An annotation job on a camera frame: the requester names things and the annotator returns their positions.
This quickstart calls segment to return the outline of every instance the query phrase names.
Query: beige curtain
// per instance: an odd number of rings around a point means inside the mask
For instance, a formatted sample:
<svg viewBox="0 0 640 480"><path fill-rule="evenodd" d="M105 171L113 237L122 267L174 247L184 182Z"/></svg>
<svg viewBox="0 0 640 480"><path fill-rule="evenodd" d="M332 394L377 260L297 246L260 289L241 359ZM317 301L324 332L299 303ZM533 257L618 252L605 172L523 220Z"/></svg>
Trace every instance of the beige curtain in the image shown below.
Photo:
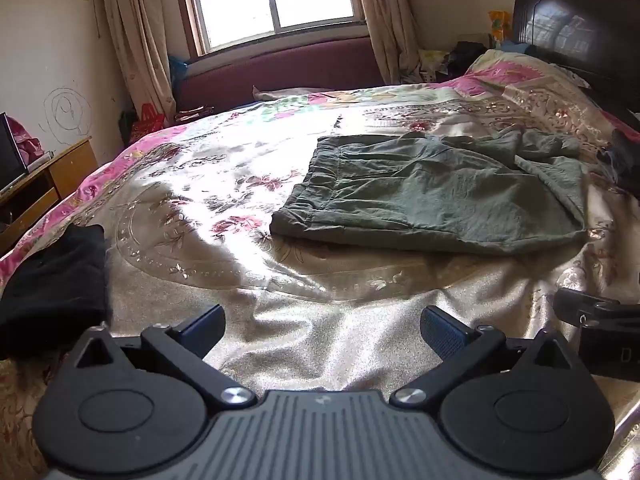
<svg viewBox="0 0 640 480"><path fill-rule="evenodd" d="M362 0L373 51L386 84L420 83L420 55L409 0Z"/></svg>
<svg viewBox="0 0 640 480"><path fill-rule="evenodd" d="M175 100L161 0L104 0L111 37L138 116L152 103L171 123Z"/></svg>

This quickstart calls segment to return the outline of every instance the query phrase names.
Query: metal screw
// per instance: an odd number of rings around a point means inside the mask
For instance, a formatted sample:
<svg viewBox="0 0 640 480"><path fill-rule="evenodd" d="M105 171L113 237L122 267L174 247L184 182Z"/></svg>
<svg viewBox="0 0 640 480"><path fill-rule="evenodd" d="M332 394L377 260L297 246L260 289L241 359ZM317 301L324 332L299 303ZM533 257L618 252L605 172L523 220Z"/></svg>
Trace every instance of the metal screw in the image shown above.
<svg viewBox="0 0 640 480"><path fill-rule="evenodd" d="M100 325L90 326L87 330L91 332L101 332L107 328L107 324L103 321Z"/></svg>
<svg viewBox="0 0 640 480"><path fill-rule="evenodd" d="M240 388L239 386L235 386L233 388L227 388L222 392L220 397L226 404L244 404L251 400L254 396L249 390L246 388Z"/></svg>
<svg viewBox="0 0 640 480"><path fill-rule="evenodd" d="M419 388L403 388L396 392L396 399L403 404L420 404L427 394Z"/></svg>

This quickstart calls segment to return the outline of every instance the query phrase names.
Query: scribble on wall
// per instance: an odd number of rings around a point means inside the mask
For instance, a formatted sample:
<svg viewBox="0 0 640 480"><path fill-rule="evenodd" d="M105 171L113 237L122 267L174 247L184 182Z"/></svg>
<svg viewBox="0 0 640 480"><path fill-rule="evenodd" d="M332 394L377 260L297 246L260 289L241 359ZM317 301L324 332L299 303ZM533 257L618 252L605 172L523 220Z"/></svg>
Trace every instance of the scribble on wall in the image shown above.
<svg viewBox="0 0 640 480"><path fill-rule="evenodd" d="M76 90L56 88L44 100L44 112L49 131L60 144L69 146L89 135L91 105Z"/></svg>

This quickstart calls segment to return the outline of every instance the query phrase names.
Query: maroon bench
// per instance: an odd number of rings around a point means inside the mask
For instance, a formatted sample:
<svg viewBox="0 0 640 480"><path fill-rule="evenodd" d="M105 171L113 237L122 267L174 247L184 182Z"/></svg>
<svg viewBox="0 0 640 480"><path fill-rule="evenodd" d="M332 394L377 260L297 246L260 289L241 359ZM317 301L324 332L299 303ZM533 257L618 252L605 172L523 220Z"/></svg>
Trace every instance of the maroon bench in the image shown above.
<svg viewBox="0 0 640 480"><path fill-rule="evenodd" d="M254 102L261 91L353 90L383 86L369 38L325 41L263 54L185 79L178 110L213 106L217 113Z"/></svg>

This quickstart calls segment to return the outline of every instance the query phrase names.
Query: bed frame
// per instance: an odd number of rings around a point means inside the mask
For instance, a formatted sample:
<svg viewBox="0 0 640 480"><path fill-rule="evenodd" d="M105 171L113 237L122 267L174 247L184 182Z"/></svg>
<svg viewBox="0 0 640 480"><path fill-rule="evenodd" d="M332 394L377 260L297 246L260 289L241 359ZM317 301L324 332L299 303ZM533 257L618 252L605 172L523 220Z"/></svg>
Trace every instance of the bed frame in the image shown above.
<svg viewBox="0 0 640 480"><path fill-rule="evenodd" d="M640 112L640 0L516 0L513 37Z"/></svg>

